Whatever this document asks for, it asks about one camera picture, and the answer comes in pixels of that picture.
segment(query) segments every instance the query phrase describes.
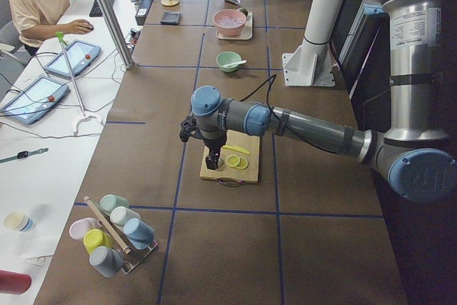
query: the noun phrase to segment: person's hand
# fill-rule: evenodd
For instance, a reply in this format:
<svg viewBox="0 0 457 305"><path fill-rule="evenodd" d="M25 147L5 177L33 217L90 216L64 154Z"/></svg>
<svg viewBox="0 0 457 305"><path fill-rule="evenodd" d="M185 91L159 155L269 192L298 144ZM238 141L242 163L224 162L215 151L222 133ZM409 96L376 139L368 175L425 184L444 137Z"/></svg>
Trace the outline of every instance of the person's hand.
<svg viewBox="0 0 457 305"><path fill-rule="evenodd" d="M85 19L77 19L67 24L67 34L84 35L94 30L92 24Z"/></svg>

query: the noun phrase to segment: white table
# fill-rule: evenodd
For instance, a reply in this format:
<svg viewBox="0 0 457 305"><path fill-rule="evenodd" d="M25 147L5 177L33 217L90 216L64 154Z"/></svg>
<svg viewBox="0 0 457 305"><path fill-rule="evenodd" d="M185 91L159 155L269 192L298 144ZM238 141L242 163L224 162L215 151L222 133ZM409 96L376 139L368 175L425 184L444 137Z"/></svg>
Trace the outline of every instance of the white table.
<svg viewBox="0 0 457 305"><path fill-rule="evenodd" d="M88 41L102 48L98 59L83 73L84 76L77 79L77 83L85 107L90 111L103 107L97 112L105 122L124 75L124 68L104 18L89 18L93 1L71 0L71 6L60 22L88 19L94 25L94 30L89 34L65 35L64 38L68 42L74 39ZM130 0L116 0L114 11L124 37L128 36L130 29L141 28L136 25L135 8ZM61 51L57 38L44 42L39 52L45 51ZM50 59L52 56L39 57L42 64ZM38 61L32 59L15 86L24 89L43 73ZM0 225L0 242L3 244L0 269L25 273L32 277L32 284L27 292L22 295L0 294L0 304L26 305L34 302L99 140L99 134L103 130L97 120L89 119L79 124L80 137L72 137L71 124L81 110L71 82L69 86L70 93L61 102L63 106L57 106L31 126L22 125L7 117L1 118L5 124L40 136L68 137L42 139L7 125L0 128L0 158L14 156L23 150L49 148L44 154L0 164L0 219L3 221L9 212L23 211L36 223L33 230L24 233L11 231ZM13 97L13 93L8 93L0 106ZM42 254L48 256L42 259L24 258Z"/></svg>

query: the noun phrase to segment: cutting board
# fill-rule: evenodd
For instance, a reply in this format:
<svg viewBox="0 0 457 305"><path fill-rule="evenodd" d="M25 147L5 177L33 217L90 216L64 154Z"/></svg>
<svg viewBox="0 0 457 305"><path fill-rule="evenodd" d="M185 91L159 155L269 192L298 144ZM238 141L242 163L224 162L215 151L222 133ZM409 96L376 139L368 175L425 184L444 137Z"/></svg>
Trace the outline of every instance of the cutting board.
<svg viewBox="0 0 457 305"><path fill-rule="evenodd" d="M251 152L251 154L244 154L239 151L233 151L229 149L221 149L221 158L224 163L216 170L206 168L205 158L208 155L208 148L205 147L203 151L203 157L201 159L200 177L208 180L234 180L243 182L258 182L258 162L260 155L260 137L249 136L242 134L241 132L228 130L227 131L227 143L229 146L240 146ZM238 155L245 157L248 160L248 167L246 169L236 169L230 167L227 163L227 157L230 155Z"/></svg>

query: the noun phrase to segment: robotic arm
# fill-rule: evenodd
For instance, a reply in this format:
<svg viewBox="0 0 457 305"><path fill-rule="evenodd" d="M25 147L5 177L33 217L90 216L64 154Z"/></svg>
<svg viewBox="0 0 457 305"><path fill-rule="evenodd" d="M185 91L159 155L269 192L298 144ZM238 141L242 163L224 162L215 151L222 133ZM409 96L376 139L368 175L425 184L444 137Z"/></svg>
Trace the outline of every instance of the robotic arm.
<svg viewBox="0 0 457 305"><path fill-rule="evenodd" d="M436 120L439 86L441 2L378 0L372 13L389 14L391 27L391 128L359 131L277 106L222 99L212 86L192 94L192 116L181 123L181 140L203 139L206 165L217 169L226 131L252 136L272 131L324 151L352 156L379 172L391 188L416 202L436 201L457 187L456 160L440 150L448 134Z"/></svg>

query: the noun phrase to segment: red cup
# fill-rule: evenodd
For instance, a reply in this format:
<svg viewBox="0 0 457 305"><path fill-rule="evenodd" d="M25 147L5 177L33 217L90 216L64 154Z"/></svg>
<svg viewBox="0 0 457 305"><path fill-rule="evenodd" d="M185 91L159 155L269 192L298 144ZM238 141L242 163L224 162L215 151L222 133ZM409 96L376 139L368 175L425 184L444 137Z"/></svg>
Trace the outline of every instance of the red cup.
<svg viewBox="0 0 457 305"><path fill-rule="evenodd" d="M0 293L23 294L30 285L31 277L29 275L0 269Z"/></svg>

